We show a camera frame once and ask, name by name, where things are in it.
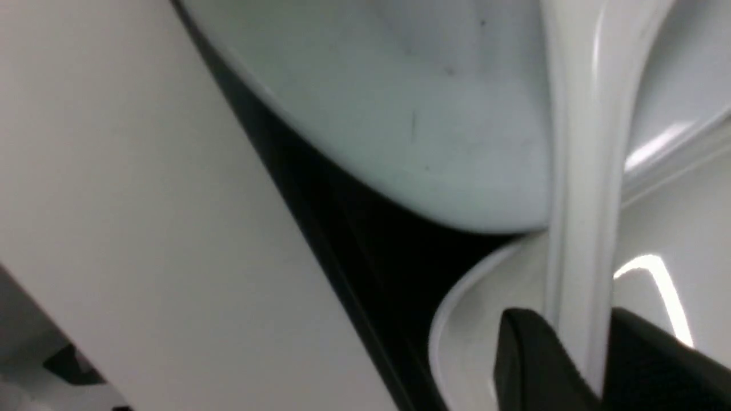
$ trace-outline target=glossy white plastic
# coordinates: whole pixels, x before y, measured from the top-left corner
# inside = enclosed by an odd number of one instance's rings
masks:
[[[183,2],[271,108],[369,186],[463,230],[547,225],[538,0]],[[632,181],[731,101],[731,3],[682,2],[640,89]]]

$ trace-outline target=scratch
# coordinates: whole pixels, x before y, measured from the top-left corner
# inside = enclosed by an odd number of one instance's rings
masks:
[[[416,110],[413,110],[412,111],[412,138],[411,138],[411,142],[412,143],[416,141],[416,121],[417,121],[417,118],[418,118],[418,114],[417,114]]]

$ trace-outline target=black plastic piece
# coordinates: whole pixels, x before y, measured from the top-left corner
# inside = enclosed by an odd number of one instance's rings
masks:
[[[79,363],[76,360],[76,349],[72,344],[67,345],[51,358],[44,361],[43,368],[71,385],[99,385],[106,383],[104,378],[95,369],[88,372],[81,372]]]
[[[501,411],[602,409],[556,333],[528,309],[503,312],[494,378]]]
[[[643,318],[615,309],[604,402],[627,411],[731,410],[731,372]]]

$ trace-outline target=white plastic panel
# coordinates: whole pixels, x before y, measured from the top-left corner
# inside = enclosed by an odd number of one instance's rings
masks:
[[[165,0],[0,12],[0,260],[136,410],[385,410]]]

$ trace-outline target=white plastic tube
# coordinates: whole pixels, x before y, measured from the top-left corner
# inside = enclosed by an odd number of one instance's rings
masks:
[[[635,96],[674,0],[542,0],[555,107],[544,315],[601,395]]]

